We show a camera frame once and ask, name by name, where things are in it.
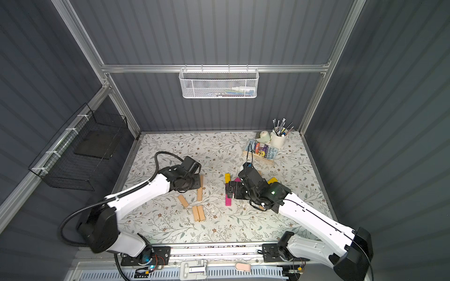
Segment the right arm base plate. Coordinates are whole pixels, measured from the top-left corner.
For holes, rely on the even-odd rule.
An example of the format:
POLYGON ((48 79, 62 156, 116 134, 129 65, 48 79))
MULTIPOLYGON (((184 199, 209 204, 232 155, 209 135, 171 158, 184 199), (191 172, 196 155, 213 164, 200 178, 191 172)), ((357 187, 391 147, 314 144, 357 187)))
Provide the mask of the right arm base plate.
POLYGON ((260 249, 261 255, 263 256, 264 262, 288 262, 289 259, 284 258, 277 247, 276 243, 265 243, 262 244, 260 249))

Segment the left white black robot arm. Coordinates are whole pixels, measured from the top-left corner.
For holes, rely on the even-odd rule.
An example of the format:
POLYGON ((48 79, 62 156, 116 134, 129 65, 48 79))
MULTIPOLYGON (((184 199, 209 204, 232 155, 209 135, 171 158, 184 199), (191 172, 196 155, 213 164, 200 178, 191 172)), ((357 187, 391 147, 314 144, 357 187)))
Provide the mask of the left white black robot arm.
POLYGON ((118 223, 144 203, 170 192, 185 193, 200 188, 202 165, 186 156, 179 165, 161 168, 154 155, 155 172, 147 180, 69 214, 60 224, 57 237, 72 247, 88 247, 95 254, 110 252, 137 258, 140 265, 154 259, 151 243, 141 234, 119 229, 118 223))

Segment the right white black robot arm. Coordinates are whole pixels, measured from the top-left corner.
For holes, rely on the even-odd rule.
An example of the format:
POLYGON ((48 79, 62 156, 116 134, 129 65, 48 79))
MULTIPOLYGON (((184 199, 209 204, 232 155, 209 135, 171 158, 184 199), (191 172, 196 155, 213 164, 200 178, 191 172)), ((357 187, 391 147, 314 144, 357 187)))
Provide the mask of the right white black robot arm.
POLYGON ((269 183, 250 162, 243 165, 238 177, 238 181, 225 184, 228 198, 248 201, 258 211, 285 216, 319 239, 314 241, 286 231, 277 242, 281 259, 319 262, 332 268, 343 281, 374 280, 374 251, 368 230, 353 229, 325 216, 288 187, 277 181, 269 183))

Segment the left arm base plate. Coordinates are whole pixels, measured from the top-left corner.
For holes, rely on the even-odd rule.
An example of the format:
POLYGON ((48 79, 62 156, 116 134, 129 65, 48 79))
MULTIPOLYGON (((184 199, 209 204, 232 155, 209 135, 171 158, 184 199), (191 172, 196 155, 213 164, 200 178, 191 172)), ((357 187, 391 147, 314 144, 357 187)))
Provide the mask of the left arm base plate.
POLYGON ((152 247, 145 248, 137 257, 124 255, 120 262, 121 266, 165 266, 168 264, 171 256, 171 247, 152 247))

